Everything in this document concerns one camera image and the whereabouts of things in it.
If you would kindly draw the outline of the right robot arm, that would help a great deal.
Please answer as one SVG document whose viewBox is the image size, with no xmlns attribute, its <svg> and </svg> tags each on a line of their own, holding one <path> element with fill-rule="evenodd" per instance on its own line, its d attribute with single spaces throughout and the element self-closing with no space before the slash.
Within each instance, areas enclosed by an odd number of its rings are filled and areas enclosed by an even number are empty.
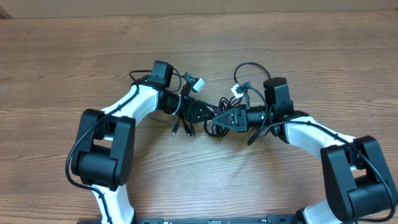
<svg viewBox="0 0 398 224">
<path fill-rule="evenodd" d="M 316 122 L 295 110 L 285 78 L 263 83 L 264 105 L 233 106 L 215 116 L 220 127 L 246 132 L 256 128 L 252 144 L 261 134 L 272 133 L 283 142 L 307 151 L 322 163 L 326 198 L 299 209 L 294 215 L 269 215 L 267 223 L 381 223 L 397 207 L 397 188 L 378 141 L 356 138 Z"/>
</svg>

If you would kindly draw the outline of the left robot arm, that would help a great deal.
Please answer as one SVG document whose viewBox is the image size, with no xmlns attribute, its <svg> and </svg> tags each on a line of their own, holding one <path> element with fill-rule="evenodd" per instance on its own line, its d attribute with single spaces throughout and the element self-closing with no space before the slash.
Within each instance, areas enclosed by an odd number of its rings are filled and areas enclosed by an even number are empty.
<svg viewBox="0 0 398 224">
<path fill-rule="evenodd" d="M 69 183 L 94 194 L 101 212 L 98 223 L 135 221 L 126 183 L 133 164 L 136 126 L 148 114 L 156 110 L 171 114 L 183 122 L 189 136 L 195 134 L 193 124 L 213 117 L 206 103 L 189 95 L 203 89 L 203 78 L 181 75 L 159 60 L 142 73 L 113 105 L 82 113 L 76 141 L 66 159 Z"/>
</svg>

